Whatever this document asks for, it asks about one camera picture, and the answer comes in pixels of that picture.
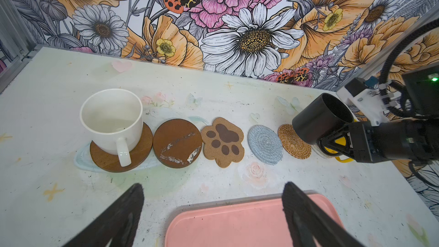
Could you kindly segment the brown paw shaped coaster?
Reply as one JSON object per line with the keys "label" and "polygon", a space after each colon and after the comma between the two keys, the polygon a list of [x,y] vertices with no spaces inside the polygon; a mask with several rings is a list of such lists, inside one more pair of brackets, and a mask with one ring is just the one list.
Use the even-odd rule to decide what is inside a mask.
{"label": "brown paw shaped coaster", "polygon": [[220,168],[227,168],[232,162],[238,163],[244,158],[243,131],[222,117],[216,118],[212,125],[205,126],[201,130],[201,137],[205,158],[215,160]]}

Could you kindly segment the white mug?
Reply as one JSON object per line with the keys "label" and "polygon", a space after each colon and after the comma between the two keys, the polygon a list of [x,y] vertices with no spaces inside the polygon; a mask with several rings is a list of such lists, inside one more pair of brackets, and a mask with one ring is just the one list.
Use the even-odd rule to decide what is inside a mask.
{"label": "white mug", "polygon": [[121,167],[132,164],[130,152],[140,141],[143,129],[142,102],[124,89],[106,89],[82,104],[80,120],[91,140],[104,152],[115,155]]}

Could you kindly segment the woven rattan round coaster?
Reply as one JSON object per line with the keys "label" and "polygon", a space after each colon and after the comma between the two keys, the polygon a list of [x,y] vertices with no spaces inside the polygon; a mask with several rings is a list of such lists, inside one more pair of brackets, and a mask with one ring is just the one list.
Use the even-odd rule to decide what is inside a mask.
{"label": "woven rattan round coaster", "polygon": [[277,133],[283,148],[291,156],[300,160],[307,159],[311,156],[311,146],[299,138],[292,125],[281,125]]}

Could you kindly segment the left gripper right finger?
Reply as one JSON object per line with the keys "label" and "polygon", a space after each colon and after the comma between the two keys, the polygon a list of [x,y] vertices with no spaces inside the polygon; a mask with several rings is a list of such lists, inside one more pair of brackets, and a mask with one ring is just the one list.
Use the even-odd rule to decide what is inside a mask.
{"label": "left gripper right finger", "polygon": [[295,247],[362,246],[292,182],[284,186],[282,206]]}

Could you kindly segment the yellow mug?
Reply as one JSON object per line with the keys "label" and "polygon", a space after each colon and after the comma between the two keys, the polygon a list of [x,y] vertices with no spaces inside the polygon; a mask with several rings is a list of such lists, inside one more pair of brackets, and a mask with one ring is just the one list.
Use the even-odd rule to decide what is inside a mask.
{"label": "yellow mug", "polygon": [[[341,138],[335,140],[335,143],[336,143],[336,144],[339,144],[339,145],[342,145],[342,146],[345,146],[345,145],[346,145],[346,138],[345,138],[345,137],[341,137]],[[329,154],[330,156],[335,157],[335,159],[336,159],[338,162],[340,162],[340,163],[349,163],[349,162],[353,162],[353,161],[354,161],[354,159],[349,158],[349,157],[341,158],[341,153],[338,153],[337,151],[335,151],[335,150],[333,150],[333,149],[330,149],[330,148],[324,147],[324,151],[325,151],[327,154]]]}

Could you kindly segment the black mug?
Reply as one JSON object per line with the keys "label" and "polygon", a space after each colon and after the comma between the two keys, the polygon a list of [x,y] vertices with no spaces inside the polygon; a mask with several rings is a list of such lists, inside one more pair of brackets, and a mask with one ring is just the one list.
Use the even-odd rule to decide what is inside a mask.
{"label": "black mug", "polygon": [[292,120],[292,126],[305,143],[314,145],[334,130],[354,121],[349,108],[337,97],[322,93]]}

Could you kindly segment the grey round felt coaster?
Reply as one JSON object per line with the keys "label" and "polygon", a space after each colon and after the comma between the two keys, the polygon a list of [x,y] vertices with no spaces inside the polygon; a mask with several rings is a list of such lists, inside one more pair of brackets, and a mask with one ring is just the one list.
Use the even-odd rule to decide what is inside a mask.
{"label": "grey round felt coaster", "polygon": [[263,163],[278,164],[282,158],[282,143],[278,135],[270,128],[255,125],[249,129],[248,144],[252,153]]}

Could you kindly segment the dark brown round coaster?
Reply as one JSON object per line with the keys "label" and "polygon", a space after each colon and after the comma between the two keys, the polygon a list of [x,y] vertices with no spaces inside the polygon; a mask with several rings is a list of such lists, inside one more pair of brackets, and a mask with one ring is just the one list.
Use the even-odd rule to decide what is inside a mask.
{"label": "dark brown round coaster", "polygon": [[198,128],[183,119],[172,119],[161,124],[153,137],[157,159],[169,168],[188,167],[198,159],[202,138]]}

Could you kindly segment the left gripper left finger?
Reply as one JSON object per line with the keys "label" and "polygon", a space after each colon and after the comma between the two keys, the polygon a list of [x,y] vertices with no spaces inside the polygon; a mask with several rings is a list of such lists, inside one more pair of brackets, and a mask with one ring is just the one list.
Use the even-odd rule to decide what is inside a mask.
{"label": "left gripper left finger", "polygon": [[135,183],[65,246],[131,247],[143,205],[144,190]]}

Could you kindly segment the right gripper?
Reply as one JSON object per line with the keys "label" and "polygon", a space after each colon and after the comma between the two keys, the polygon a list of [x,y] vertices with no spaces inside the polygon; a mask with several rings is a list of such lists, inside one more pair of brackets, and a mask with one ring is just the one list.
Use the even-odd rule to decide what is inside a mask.
{"label": "right gripper", "polygon": [[[346,138],[345,146],[335,143],[341,137]],[[439,120],[406,119],[379,126],[352,122],[320,138],[318,144],[360,163],[430,163],[439,159]]]}

